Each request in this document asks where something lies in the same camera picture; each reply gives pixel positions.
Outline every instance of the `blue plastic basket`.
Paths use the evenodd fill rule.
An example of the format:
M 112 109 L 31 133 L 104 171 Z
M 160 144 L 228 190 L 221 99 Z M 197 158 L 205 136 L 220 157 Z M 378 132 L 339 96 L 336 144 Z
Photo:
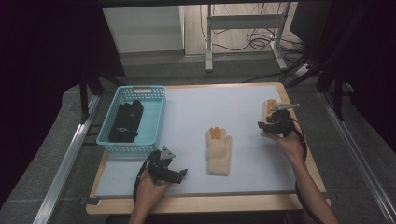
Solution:
M 116 119 L 119 105 L 131 104 L 134 100 L 140 101 L 144 107 L 137 130 L 138 136 L 133 143 L 109 142 L 109 133 Z M 164 110 L 164 86 L 121 86 L 114 95 L 96 143 L 109 151 L 133 152 L 136 154 L 150 153 L 158 149 Z

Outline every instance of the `human arm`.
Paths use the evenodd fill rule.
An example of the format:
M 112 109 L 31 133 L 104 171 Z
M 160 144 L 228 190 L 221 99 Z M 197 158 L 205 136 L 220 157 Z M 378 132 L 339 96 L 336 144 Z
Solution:
M 136 202 L 134 202 L 134 210 L 131 213 L 129 224 L 145 223 L 149 211 L 163 197 L 163 194 L 170 185 L 168 182 L 160 186 L 155 185 L 146 169 L 140 177 Z
M 279 137 L 275 134 L 264 133 L 273 139 L 279 149 L 288 158 L 291 168 L 296 177 L 297 186 L 306 206 L 323 223 L 339 223 L 330 206 L 327 204 L 314 180 L 308 172 L 303 159 L 304 149 L 300 138 L 296 133 L 291 133 L 287 137 Z M 306 211 L 304 211 L 305 223 L 316 223 Z

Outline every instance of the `aluminum rail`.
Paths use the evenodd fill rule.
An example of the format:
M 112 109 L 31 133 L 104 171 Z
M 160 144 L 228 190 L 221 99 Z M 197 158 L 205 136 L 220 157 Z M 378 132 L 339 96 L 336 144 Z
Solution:
M 89 103 L 89 116 L 84 124 L 79 124 L 75 135 L 67 149 L 64 159 L 59 166 L 58 172 L 52 180 L 52 184 L 49 187 L 46 197 L 41 204 L 40 209 L 35 217 L 34 224 L 44 224 L 48 223 L 50 216 L 52 215 L 53 209 L 58 202 L 59 195 L 64 187 L 64 183 L 69 176 L 69 173 L 73 167 L 76 160 L 79 149 L 84 141 L 85 135 L 91 125 L 93 113 L 96 106 L 100 100 L 99 96 L 94 95 Z
M 359 146 L 356 144 L 352 135 L 350 134 L 347 126 L 344 122 L 340 121 L 338 117 L 332 110 L 332 100 L 328 95 L 324 95 L 322 92 L 319 93 L 320 98 L 323 100 L 324 104 L 327 107 L 327 110 L 334 122 L 337 130 L 343 137 L 344 142 L 346 143 L 347 149 L 352 156 L 353 161 L 356 163 L 361 175 L 366 182 L 367 187 L 372 192 L 376 203 L 378 204 L 382 214 L 389 224 L 396 223 L 396 210 L 395 206 L 391 200 L 391 198 L 386 193 L 384 187 L 376 178 L 373 170 L 370 168 L 370 165 L 367 163 L 367 160 L 364 159 Z

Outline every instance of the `gray carpet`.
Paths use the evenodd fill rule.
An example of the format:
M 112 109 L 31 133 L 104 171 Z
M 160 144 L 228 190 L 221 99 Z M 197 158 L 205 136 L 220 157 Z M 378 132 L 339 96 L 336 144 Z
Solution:
M 204 62 L 145 62 L 140 65 L 126 65 L 125 72 L 127 77 L 120 77 L 119 80 L 128 85 L 240 83 L 261 76 L 265 77 L 255 81 L 270 82 L 278 81 L 280 78 L 280 75 L 268 76 L 279 72 L 272 58 L 217 60 L 214 62 L 214 71 L 209 74 L 205 72 Z M 287 89 L 287 92 L 293 103 L 301 105 L 295 112 L 304 127 L 308 145 L 332 197 L 332 208 L 342 223 L 387 223 L 347 151 L 340 133 L 335 129 L 325 105 L 315 91 L 316 80 L 316 77 L 312 77 L 295 88 Z M 103 153 L 102 148 L 93 144 L 98 133 L 97 125 L 103 122 L 117 88 L 104 79 L 101 81 L 105 92 L 101 96 L 92 127 L 79 151 L 49 223 L 107 221 L 107 216 L 88 215 L 85 206 L 79 204 L 81 198 L 86 198 L 90 194 Z M 392 171 L 396 168 L 396 156 L 359 115 L 347 97 L 344 99 L 343 109 L 345 123 L 375 174 L 395 201 L 396 180 Z M 59 116 L 35 159 L 3 206 L 0 223 L 32 223 L 76 131 L 79 119 L 79 94 L 78 87 L 75 87 L 64 94 Z M 161 223 L 185 223 L 186 219 L 195 220 L 189 223 L 278 223 L 282 216 L 277 213 L 151 216 L 148 223 L 158 223 L 159 220 Z

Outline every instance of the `white wall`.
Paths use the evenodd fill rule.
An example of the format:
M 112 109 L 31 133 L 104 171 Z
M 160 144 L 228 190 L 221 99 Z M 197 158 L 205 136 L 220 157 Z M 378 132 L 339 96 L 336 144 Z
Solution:
M 183 7 L 104 8 L 119 53 L 184 49 Z

